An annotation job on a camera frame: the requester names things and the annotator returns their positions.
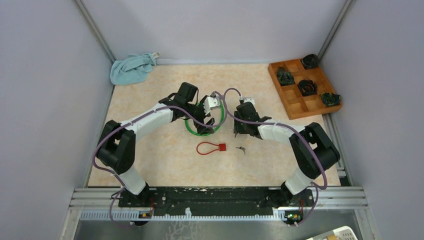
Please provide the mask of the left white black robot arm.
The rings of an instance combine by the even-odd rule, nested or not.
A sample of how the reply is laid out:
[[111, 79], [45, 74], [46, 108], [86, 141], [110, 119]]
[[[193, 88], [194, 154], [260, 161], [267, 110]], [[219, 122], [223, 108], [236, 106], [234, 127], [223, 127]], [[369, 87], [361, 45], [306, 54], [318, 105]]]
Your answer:
[[102, 170], [118, 179], [136, 206], [144, 207], [151, 199], [150, 186], [134, 165], [137, 141], [178, 119], [192, 119], [200, 135], [214, 133], [215, 119], [205, 119], [213, 109], [221, 107], [221, 101], [215, 94], [198, 99], [198, 92], [198, 87], [183, 82], [177, 92], [159, 100], [150, 110], [126, 121], [110, 120], [104, 125], [92, 159], [100, 160]]

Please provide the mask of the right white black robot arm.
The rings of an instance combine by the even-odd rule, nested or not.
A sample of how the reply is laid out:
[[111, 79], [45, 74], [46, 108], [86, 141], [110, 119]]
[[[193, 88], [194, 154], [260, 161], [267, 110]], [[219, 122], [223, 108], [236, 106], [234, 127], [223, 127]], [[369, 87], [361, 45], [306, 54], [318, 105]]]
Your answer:
[[317, 122], [297, 126], [269, 116], [260, 117], [251, 102], [238, 105], [232, 118], [236, 134], [274, 141], [292, 148], [297, 168], [281, 184], [279, 193], [271, 197], [270, 202], [276, 207], [295, 206], [301, 200], [301, 193], [341, 158], [340, 152]]

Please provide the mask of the red cable padlock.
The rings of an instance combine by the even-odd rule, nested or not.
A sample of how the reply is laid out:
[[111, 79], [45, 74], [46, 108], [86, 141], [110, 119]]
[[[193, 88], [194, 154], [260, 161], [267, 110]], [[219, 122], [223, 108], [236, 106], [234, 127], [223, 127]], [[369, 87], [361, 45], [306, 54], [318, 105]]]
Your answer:
[[195, 150], [199, 155], [207, 156], [215, 152], [225, 152], [227, 150], [227, 144], [202, 141], [196, 146]]

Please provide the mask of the green cable lock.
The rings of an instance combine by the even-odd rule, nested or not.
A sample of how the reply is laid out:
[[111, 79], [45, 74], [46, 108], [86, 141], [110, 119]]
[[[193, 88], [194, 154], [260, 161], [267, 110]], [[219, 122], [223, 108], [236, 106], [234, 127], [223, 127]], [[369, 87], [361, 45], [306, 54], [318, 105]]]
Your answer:
[[[220, 103], [220, 120], [219, 120], [219, 124], [222, 125], [224, 123], [224, 121], [225, 121], [226, 111], [225, 111], [225, 107], [223, 105], [223, 101], [220, 100], [219, 103]], [[191, 133], [192, 135], [195, 135], [197, 137], [210, 136], [210, 135], [212, 135], [213, 133], [215, 133], [216, 131], [218, 131], [220, 129], [220, 126], [217, 126], [217, 127], [208, 128], [205, 131], [203, 131], [202, 133], [198, 133], [197, 131], [192, 130], [192, 128], [189, 125], [189, 120], [188, 119], [185, 119], [184, 120], [184, 125], [185, 125], [185, 128], [187, 129], [187, 131], [189, 133]]]

